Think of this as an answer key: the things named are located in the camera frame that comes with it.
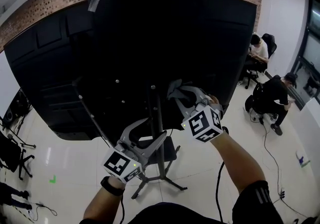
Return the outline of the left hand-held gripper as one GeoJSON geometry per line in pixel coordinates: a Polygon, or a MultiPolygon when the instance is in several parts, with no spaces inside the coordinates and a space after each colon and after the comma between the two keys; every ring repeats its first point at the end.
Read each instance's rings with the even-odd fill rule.
{"type": "Polygon", "coordinates": [[[101,163],[108,174],[117,178],[122,183],[128,183],[134,177],[142,174],[148,163],[148,159],[159,149],[167,137],[167,131],[163,131],[159,137],[148,147],[140,148],[130,141],[130,132],[136,127],[148,121],[149,118],[137,120],[127,126],[115,147],[110,148],[101,163]]]}

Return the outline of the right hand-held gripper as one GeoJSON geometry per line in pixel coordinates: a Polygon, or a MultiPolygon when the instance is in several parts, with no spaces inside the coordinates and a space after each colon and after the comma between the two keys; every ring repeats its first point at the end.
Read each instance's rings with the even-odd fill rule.
{"type": "Polygon", "coordinates": [[[221,105],[209,104],[207,95],[198,87],[183,85],[179,91],[193,104],[185,107],[180,99],[174,99],[183,115],[181,126],[190,138],[206,143],[223,133],[221,105]]]}

